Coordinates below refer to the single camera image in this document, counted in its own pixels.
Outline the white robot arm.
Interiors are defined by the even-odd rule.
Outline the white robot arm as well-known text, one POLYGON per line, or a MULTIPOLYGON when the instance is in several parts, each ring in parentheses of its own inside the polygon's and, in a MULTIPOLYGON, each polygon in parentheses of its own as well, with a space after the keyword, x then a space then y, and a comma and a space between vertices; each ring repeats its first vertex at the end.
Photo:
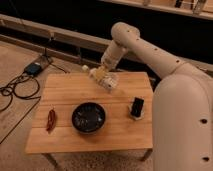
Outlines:
POLYGON ((111 91, 111 71, 133 52, 161 78, 153 94, 154 171, 213 171, 213 77, 149 43, 127 23, 111 28, 112 41, 91 77, 111 91))

